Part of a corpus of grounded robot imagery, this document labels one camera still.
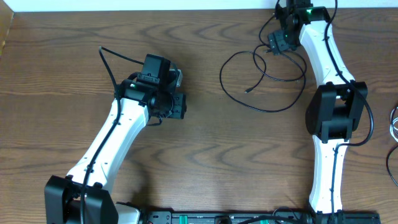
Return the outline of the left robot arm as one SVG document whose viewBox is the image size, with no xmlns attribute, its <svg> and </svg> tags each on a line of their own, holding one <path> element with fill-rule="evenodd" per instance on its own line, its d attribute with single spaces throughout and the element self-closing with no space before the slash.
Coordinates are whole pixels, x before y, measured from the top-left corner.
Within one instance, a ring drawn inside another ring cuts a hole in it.
<svg viewBox="0 0 398 224">
<path fill-rule="evenodd" d="M 47 223 L 139 223 L 141 212 L 114 203 L 111 192 L 120 166 L 151 118 L 183 119 L 186 96 L 176 89 L 183 73 L 176 64 L 148 54 L 141 72 L 114 84 L 104 125 L 65 177 L 51 176 L 44 188 Z"/>
</svg>

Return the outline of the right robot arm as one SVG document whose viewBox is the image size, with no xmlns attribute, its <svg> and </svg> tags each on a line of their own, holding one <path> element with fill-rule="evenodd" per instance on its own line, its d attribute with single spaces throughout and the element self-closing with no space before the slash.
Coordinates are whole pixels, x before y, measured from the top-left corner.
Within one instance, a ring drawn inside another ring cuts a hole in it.
<svg viewBox="0 0 398 224">
<path fill-rule="evenodd" d="M 305 124 L 315 147 L 310 214 L 307 223 L 379 223 L 375 213 L 345 212 L 341 182 L 345 152 L 351 145 L 366 102 L 368 88 L 357 82 L 346 68 L 333 36 L 326 7 L 310 1 L 287 1 L 275 6 L 281 28 L 268 39 L 279 55 L 302 46 L 315 75 L 317 90 L 306 110 Z"/>
</svg>

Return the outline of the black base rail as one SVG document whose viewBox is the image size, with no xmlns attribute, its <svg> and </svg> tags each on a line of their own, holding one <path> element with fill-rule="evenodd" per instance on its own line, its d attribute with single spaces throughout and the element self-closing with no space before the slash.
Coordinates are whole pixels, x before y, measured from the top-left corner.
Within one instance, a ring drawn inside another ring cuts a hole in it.
<svg viewBox="0 0 398 224">
<path fill-rule="evenodd" d="M 117 203 L 119 223 L 127 224 L 273 224 L 339 223 L 381 224 L 374 212 L 336 212 L 333 215 L 279 207 L 272 212 L 176 212 L 172 209 L 139 209 L 131 203 Z"/>
</svg>

